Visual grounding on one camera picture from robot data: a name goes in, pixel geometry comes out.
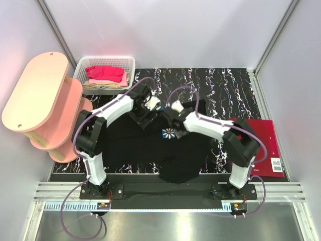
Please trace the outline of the black t-shirt with daisy print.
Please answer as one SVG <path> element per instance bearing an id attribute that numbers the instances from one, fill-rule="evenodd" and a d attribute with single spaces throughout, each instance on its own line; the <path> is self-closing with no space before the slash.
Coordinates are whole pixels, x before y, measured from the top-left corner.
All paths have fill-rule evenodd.
<path id="1" fill-rule="evenodd" d="M 198 133 L 178 138 L 160 115 L 142 129 L 124 114 L 103 134 L 103 164 L 108 173 L 157 174 L 166 182 L 183 183 L 204 169 L 211 142 Z"/>

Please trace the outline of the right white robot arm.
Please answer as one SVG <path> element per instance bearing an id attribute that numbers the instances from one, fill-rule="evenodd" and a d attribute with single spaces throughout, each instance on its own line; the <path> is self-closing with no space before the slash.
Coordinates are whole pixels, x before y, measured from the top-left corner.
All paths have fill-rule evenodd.
<path id="1" fill-rule="evenodd" d="M 166 106 L 163 116 L 177 135 L 199 133 L 221 141 L 233 163 L 229 177 L 228 194 L 239 199 L 246 192 L 245 185 L 255 163 L 267 157 L 267 148 L 244 119 L 220 120 L 198 113 L 195 108 L 184 108 L 180 101 Z"/>

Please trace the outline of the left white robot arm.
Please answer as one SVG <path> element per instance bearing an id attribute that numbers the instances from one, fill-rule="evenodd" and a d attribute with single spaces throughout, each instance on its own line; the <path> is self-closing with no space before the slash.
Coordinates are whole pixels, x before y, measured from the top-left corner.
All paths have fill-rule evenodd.
<path id="1" fill-rule="evenodd" d="M 86 180 L 81 184 L 82 199 L 84 195 L 97 199 L 111 195 L 102 157 L 107 128 L 122 115 L 129 114 L 144 129 L 157 116 L 160 102 L 147 86 L 139 85 L 122 91 L 100 108 L 79 113 L 72 145 L 86 170 Z"/>

